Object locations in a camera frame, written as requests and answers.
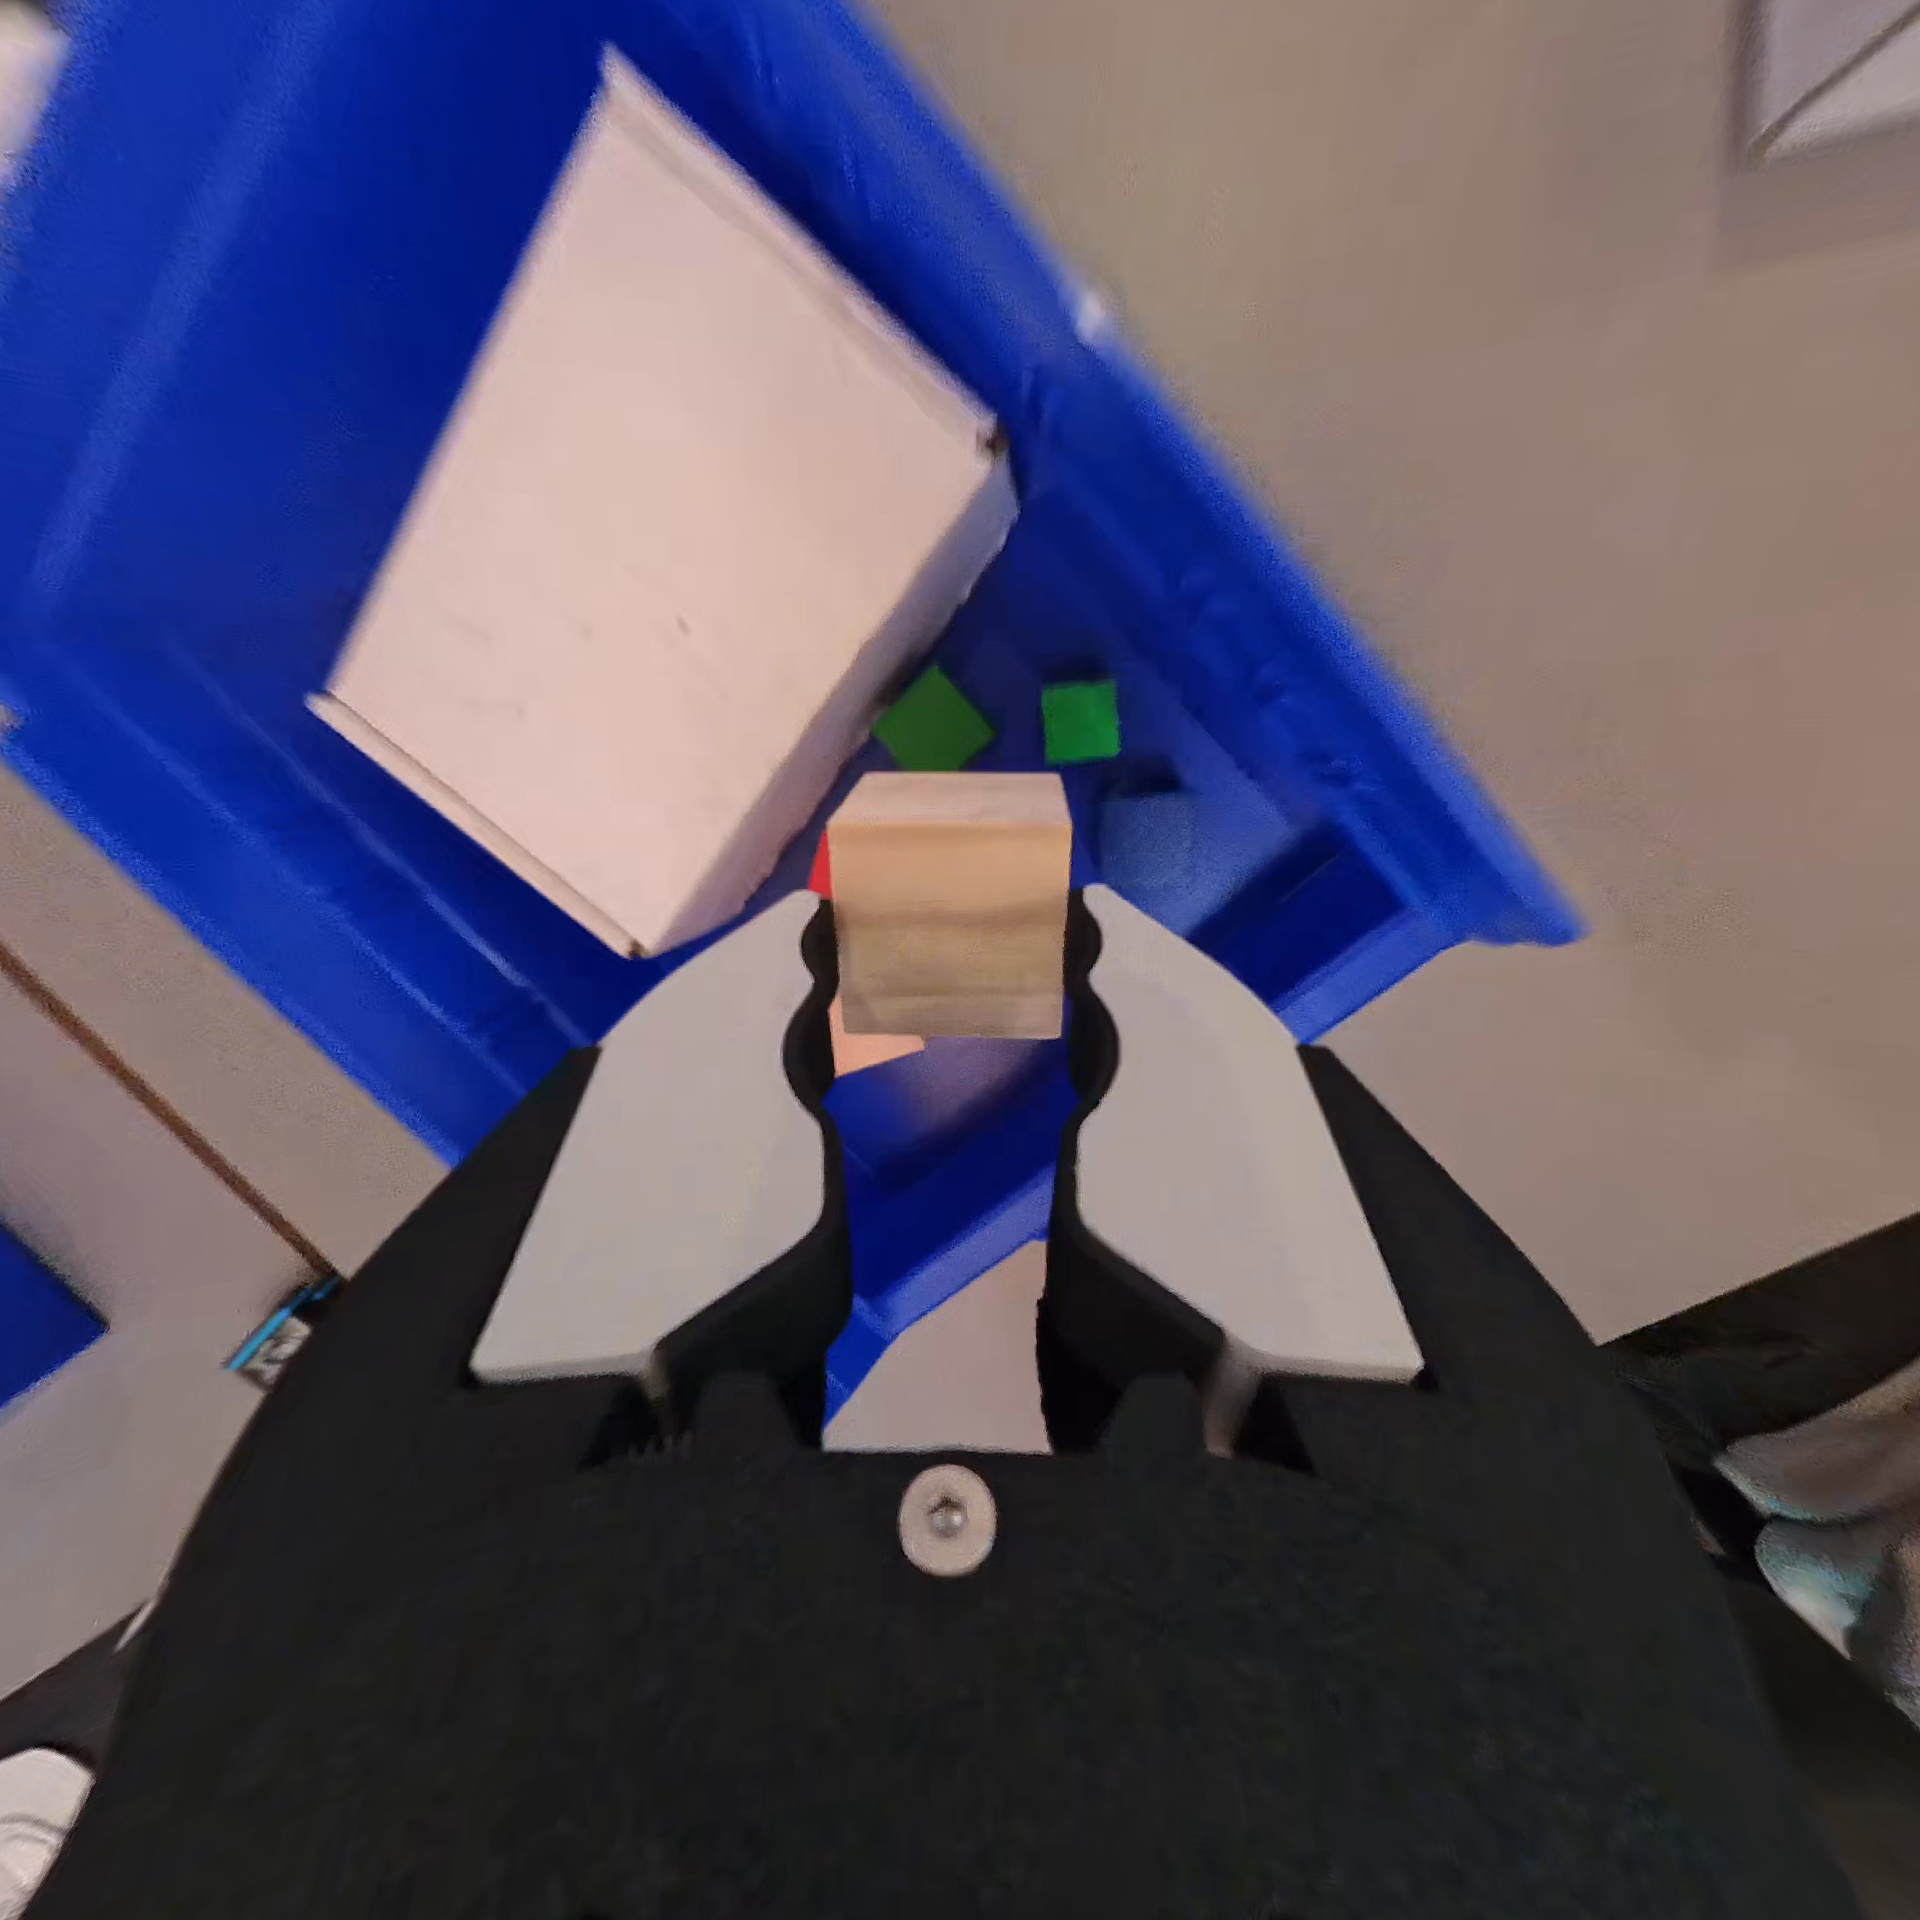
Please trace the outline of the dark blue wooden cube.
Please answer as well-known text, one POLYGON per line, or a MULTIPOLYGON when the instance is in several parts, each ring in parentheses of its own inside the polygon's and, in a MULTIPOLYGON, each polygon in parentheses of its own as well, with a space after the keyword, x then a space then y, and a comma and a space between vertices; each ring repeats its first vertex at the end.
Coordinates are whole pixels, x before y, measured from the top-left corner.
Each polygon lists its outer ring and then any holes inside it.
POLYGON ((1139 906, 1165 908, 1189 893, 1196 860, 1196 800, 1178 784, 1123 784, 1099 797, 1099 878, 1139 906))

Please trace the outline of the person's dark trousers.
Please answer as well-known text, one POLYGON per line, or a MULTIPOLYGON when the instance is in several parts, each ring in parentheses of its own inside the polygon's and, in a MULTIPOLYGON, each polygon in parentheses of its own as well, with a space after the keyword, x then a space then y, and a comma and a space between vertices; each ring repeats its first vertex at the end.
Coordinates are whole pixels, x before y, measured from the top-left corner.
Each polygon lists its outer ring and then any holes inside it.
POLYGON ((1607 1344, 1679 1481, 1718 1477, 1739 1439, 1787 1429, 1917 1357, 1917 1214, 1607 1344))

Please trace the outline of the plain wooden cube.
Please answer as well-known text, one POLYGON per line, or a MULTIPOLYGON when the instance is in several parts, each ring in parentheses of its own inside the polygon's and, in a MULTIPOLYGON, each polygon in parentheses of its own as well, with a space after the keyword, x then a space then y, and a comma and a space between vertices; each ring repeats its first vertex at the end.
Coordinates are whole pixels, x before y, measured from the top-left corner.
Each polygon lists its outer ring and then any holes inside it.
POLYGON ((849 1037, 1062 1037, 1074 824, 1057 775, 869 772, 824 844, 849 1037))
POLYGON ((827 1044, 834 1078, 849 1078, 861 1072, 878 1068, 899 1058, 918 1055, 925 1047, 924 1037, 850 1032, 843 1018, 842 997, 834 997, 827 1003, 827 1044))

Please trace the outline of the small blue-edged tag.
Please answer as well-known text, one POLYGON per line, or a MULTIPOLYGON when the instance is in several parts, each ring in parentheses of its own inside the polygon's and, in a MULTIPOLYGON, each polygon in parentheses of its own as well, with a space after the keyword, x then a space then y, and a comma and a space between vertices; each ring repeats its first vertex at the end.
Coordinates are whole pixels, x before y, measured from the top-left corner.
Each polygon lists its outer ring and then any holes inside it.
POLYGON ((322 1272, 294 1287, 222 1360, 229 1378, 250 1382, 256 1391, 269 1391, 284 1365, 322 1325, 332 1303, 339 1299, 342 1276, 322 1272))

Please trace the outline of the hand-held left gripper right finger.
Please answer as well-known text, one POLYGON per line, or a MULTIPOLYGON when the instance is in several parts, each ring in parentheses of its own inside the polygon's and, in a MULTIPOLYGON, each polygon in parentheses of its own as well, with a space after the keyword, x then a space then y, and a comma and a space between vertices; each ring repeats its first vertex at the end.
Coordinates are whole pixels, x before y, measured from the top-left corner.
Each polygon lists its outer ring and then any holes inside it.
POLYGON ((1044 1441, 1090 1452, 1145 1379, 1214 1452, 1305 1452, 1290 1396, 1427 1364, 1283 1020, 1106 885, 1064 951, 1074 1111, 1044 1231, 1044 1441))

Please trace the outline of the blue plastic bin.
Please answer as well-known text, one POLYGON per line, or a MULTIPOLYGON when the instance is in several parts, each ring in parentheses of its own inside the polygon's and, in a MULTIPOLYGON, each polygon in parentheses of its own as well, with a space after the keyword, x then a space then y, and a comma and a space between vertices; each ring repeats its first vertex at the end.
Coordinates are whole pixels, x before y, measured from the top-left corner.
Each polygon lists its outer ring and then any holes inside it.
POLYGON ((48 1382, 107 1334, 107 1322, 1 1228, 1 1408, 48 1382))
POLYGON ((615 959, 309 709, 626 58, 986 403, 1019 520, 933 659, 1104 878, 1303 1041, 1570 901, 849 4, 53 4, 4 199, 4 764, 447 1170, 677 959, 615 959), (1180 882, 1092 848, 1185 797, 1180 882))

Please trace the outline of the green wooden cube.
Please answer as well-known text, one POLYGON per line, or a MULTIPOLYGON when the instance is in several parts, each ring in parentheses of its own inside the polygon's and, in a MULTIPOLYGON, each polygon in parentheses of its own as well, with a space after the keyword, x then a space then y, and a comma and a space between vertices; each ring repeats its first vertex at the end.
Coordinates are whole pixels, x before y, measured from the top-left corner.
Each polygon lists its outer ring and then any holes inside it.
POLYGON ((995 727, 945 666, 931 661, 877 712, 872 737, 899 772, 952 775, 993 745, 995 727))
POLYGON ((1038 717, 1047 768, 1107 764, 1119 758, 1123 727, 1112 679, 1043 683, 1038 717))

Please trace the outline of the white cardboard mailer box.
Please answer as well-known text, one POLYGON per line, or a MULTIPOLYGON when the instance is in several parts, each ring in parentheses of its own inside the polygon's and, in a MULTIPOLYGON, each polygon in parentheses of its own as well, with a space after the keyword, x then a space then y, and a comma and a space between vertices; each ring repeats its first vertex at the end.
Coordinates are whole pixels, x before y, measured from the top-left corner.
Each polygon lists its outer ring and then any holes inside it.
POLYGON ((603 50, 309 709, 649 956, 743 908, 1015 517, 982 403, 603 50))

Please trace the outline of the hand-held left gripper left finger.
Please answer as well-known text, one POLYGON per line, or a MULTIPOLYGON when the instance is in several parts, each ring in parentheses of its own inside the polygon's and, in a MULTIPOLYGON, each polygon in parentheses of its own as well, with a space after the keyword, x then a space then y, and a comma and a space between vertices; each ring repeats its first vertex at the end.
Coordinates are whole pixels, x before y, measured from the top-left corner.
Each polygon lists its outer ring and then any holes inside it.
POLYGON ((766 1379, 822 1427, 850 1314, 824 897, 793 893, 685 961, 598 1044, 470 1353, 488 1386, 629 1379, 662 1425, 766 1379))

